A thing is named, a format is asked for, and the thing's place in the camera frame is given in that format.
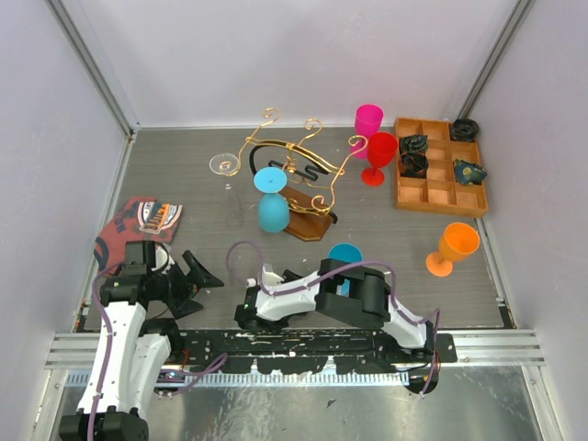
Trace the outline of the light blue wine glass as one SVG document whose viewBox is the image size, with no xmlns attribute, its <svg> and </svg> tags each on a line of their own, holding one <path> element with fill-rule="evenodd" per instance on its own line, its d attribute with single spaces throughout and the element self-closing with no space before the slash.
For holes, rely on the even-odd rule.
<svg viewBox="0 0 588 441">
<path fill-rule="evenodd" d="M 287 182 L 286 173 L 271 166 L 259 170 L 254 175 L 254 186 L 263 194 L 258 204 L 258 223 L 265 232 L 281 232 L 288 227 L 288 202 L 280 194 Z"/>
</svg>

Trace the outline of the clear wine glass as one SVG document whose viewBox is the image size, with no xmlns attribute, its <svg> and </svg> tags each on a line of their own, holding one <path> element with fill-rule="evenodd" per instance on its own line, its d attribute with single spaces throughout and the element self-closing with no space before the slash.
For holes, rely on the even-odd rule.
<svg viewBox="0 0 588 441">
<path fill-rule="evenodd" d="M 218 153 L 209 160 L 209 170 L 224 178 L 224 188 L 232 188 L 232 177 L 240 170 L 240 160 L 232 153 Z"/>
</svg>

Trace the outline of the orange wine glass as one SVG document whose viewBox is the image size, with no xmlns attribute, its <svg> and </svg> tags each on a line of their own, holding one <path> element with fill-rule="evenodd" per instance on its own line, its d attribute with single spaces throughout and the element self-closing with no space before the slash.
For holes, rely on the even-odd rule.
<svg viewBox="0 0 588 441">
<path fill-rule="evenodd" d="M 425 266 L 434 276 L 447 277 L 454 264 L 474 254 L 480 243 L 480 236 L 472 226 L 464 222 L 450 223 L 440 237 L 437 250 L 426 257 Z"/>
</svg>

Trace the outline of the magenta wine glass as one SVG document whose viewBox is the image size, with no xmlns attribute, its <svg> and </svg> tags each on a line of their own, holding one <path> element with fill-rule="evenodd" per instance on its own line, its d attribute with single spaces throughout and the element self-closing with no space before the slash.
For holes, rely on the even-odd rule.
<svg viewBox="0 0 588 441">
<path fill-rule="evenodd" d="M 367 158 L 366 141 L 379 131 L 383 117 L 383 110 L 375 104 L 364 104 L 357 108 L 355 130 L 359 139 L 356 145 L 350 147 L 354 158 Z"/>
</svg>

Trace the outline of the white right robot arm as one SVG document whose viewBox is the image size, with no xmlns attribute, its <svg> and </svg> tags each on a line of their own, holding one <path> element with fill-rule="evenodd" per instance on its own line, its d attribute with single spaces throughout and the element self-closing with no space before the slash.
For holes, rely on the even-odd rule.
<svg viewBox="0 0 588 441">
<path fill-rule="evenodd" d="M 365 331 L 382 331 L 415 362 L 435 354 L 435 325 L 406 308 L 373 263 L 346 263 L 326 258 L 303 277 L 289 270 L 278 274 L 263 264 L 257 279 L 248 281 L 244 300 L 236 307 L 239 327 L 276 332 L 295 315 L 318 312 Z"/>
</svg>

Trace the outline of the red wine glass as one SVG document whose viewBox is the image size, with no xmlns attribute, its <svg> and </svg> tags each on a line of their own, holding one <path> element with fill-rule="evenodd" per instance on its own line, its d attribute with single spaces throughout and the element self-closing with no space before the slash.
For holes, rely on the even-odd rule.
<svg viewBox="0 0 588 441">
<path fill-rule="evenodd" d="M 361 179 L 370 187 L 381 186 L 385 181 L 382 169 L 390 164 L 399 149 L 397 138 L 388 132 L 377 132 L 367 144 L 369 168 L 362 171 Z"/>
</svg>

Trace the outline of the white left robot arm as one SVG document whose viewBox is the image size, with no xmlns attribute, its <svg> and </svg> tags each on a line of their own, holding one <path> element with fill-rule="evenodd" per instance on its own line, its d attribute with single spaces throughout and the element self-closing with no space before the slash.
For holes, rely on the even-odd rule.
<svg viewBox="0 0 588 441">
<path fill-rule="evenodd" d="M 223 285 L 191 252 L 182 256 L 187 272 L 165 246 L 128 242 L 122 261 L 96 277 L 98 346 L 75 413 L 60 421 L 60 439 L 148 439 L 148 407 L 163 366 L 186 348 L 176 322 L 202 310 L 193 299 L 200 289 Z"/>
</svg>

